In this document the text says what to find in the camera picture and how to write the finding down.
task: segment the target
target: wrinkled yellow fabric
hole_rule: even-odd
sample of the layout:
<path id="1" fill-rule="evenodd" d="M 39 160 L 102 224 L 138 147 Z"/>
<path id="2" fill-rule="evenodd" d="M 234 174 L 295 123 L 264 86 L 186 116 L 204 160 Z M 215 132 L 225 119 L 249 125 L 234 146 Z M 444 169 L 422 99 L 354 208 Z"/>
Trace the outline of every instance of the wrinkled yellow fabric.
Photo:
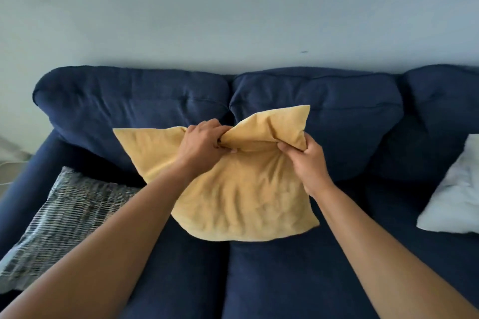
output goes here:
<path id="1" fill-rule="evenodd" d="M 172 216 L 191 235 L 209 241 L 267 241 L 318 226 L 308 194 L 276 143 L 306 149 L 309 106 L 254 114 L 221 137 L 237 148 L 196 178 Z M 114 129 L 138 173 L 150 182 L 176 158 L 186 128 Z"/>

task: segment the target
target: striped pillow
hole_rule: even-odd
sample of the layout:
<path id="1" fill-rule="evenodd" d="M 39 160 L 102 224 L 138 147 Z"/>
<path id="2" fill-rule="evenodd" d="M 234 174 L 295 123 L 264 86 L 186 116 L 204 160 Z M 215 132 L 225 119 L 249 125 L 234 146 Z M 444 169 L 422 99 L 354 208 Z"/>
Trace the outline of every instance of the striped pillow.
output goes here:
<path id="1" fill-rule="evenodd" d="M 45 204 L 0 261 L 0 294 L 25 290 L 138 191 L 63 167 Z"/>

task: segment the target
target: blue couch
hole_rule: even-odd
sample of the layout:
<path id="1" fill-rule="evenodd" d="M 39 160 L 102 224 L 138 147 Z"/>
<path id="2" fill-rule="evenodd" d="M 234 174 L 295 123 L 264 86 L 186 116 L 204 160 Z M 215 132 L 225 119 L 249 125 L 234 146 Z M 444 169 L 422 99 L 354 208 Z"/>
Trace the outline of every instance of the blue couch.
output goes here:
<path id="1" fill-rule="evenodd" d="M 238 76 L 64 67 L 33 100 L 54 130 L 0 201 L 0 256 L 21 237 L 63 166 L 141 187 L 112 128 L 169 128 L 311 105 L 306 131 L 333 180 L 373 219 L 479 307 L 479 235 L 415 221 L 469 133 L 479 133 L 479 69 L 402 75 L 283 68 Z M 121 318 L 376 318 L 318 207 L 321 226 L 269 242 L 208 242 L 170 219 Z M 18 292 L 0 296 L 0 309 Z"/>

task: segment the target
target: person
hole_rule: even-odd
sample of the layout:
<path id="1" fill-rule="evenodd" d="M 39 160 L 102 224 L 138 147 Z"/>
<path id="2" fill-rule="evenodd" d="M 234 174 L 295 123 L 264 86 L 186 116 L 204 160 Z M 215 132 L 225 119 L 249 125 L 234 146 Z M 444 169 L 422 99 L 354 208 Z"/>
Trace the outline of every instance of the person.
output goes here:
<path id="1" fill-rule="evenodd" d="M 0 319 L 115 318 L 180 194 L 230 153 L 218 145 L 230 128 L 216 119 L 189 126 L 176 161 L 21 293 Z M 322 148 L 305 137 L 304 152 L 284 142 L 278 147 L 318 202 L 380 318 L 479 318 L 476 308 L 334 185 Z"/>

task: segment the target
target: gray wall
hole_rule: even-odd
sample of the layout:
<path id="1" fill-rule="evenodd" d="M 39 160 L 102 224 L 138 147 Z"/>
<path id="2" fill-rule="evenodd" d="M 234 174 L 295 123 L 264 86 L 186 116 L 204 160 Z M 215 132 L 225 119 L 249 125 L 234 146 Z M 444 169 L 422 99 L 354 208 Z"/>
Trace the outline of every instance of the gray wall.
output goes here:
<path id="1" fill-rule="evenodd" d="M 478 65 L 478 12 L 479 0 L 0 0 L 0 135 L 35 151 L 51 126 L 31 92 L 58 66 Z"/>

